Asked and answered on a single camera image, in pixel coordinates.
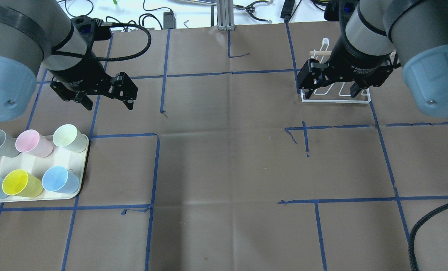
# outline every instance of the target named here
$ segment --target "coiled black cable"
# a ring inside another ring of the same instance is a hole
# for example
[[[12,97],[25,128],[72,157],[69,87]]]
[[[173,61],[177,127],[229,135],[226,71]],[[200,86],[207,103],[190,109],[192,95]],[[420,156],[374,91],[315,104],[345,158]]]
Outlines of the coiled black cable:
[[[444,204],[441,207],[438,207],[434,209],[433,211],[430,211],[425,216],[423,216],[413,227],[411,230],[411,233],[409,234],[409,243],[408,243],[408,254],[409,254],[409,262],[411,264],[411,270],[412,271],[418,271],[418,263],[416,262],[416,255],[415,255],[415,237],[416,233],[418,232],[419,228],[423,226],[423,224],[428,221],[433,216],[441,213],[444,210],[448,209],[448,204]]]
[[[143,26],[139,26],[138,24],[124,24],[124,23],[112,23],[110,27],[135,27],[138,29],[141,29],[147,34],[148,41],[145,48],[143,48],[142,51],[135,53],[133,55],[128,56],[121,56],[121,57],[98,57],[98,56],[91,56],[91,55],[82,55],[79,53],[71,53],[71,52],[61,52],[61,51],[55,51],[52,52],[52,55],[63,55],[63,56],[70,56],[70,57],[77,57],[77,58],[83,58],[83,59],[89,59],[89,60],[95,60],[95,61],[108,61],[108,62],[116,62],[116,61],[124,61],[133,59],[136,57],[139,57],[143,55],[148,49],[150,48],[150,43],[152,42],[152,37],[150,36],[150,32]]]

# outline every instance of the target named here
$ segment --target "white drying rack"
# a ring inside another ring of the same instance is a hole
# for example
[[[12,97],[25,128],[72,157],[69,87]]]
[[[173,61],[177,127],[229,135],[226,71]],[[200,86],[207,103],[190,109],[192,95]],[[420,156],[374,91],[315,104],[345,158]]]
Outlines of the white drying rack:
[[[322,45],[319,49],[319,51],[313,50],[310,51],[310,55],[311,58],[315,58],[318,59],[319,56],[321,56],[319,63],[322,63],[322,61],[324,60],[325,56],[330,55],[330,52],[328,51],[329,49],[329,39],[328,38],[323,38],[322,39]],[[313,92],[313,95],[317,95],[317,96],[325,96],[328,95],[331,91],[331,89],[333,88],[334,84],[341,84],[341,88],[339,89],[339,93],[338,95],[340,97],[343,97],[343,99],[306,99],[306,94],[304,93],[303,89],[300,89],[301,91],[301,101],[303,103],[343,103],[343,104],[368,104],[371,101],[371,94],[369,92],[369,88],[363,90],[361,92],[361,96],[366,97],[366,100],[350,100],[350,99],[346,99],[348,97],[351,97],[350,94],[342,94],[342,91],[344,89],[344,86],[347,84],[348,82],[343,82],[343,83],[333,83],[329,86],[329,88],[327,89],[326,92],[324,93],[318,93],[319,89],[315,89]]]

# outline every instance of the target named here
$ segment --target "light blue joint cap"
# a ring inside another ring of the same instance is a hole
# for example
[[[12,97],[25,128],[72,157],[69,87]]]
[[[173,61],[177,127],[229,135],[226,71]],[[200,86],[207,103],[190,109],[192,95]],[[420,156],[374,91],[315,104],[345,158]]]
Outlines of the light blue joint cap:
[[[448,117],[448,45],[415,55],[403,68],[419,110],[432,117]]]
[[[0,122],[23,115],[35,89],[35,74],[27,66],[0,56]]]

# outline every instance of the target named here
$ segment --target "pink cup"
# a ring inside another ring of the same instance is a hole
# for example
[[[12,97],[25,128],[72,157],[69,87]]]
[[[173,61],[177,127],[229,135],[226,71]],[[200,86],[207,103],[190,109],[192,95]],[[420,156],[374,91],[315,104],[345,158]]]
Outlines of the pink cup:
[[[15,147],[21,153],[42,158],[49,156],[53,151],[53,144],[35,130],[21,133],[16,139]]]

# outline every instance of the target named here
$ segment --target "tray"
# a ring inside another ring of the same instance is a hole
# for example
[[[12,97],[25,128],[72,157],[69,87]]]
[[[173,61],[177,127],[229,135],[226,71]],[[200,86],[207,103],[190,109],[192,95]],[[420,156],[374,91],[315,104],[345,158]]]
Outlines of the tray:
[[[45,136],[50,142],[52,142],[52,137],[50,135]],[[88,137],[87,147],[83,152],[74,153],[68,151],[67,149],[53,145],[53,152],[45,158],[32,156],[26,153],[20,153],[14,158],[1,156],[0,155],[0,177],[5,178],[5,176],[16,170],[23,169],[31,175],[42,180],[45,172],[52,166],[60,165],[67,169],[73,170],[75,176],[80,180],[80,185],[78,190],[73,194],[62,194],[57,192],[49,192],[43,189],[43,192],[35,198],[19,197],[19,196],[8,196],[5,199],[0,199],[0,202],[28,202],[28,201],[48,201],[52,199],[71,199],[75,197],[82,188],[83,173],[85,170],[85,163],[87,160],[88,153]]]

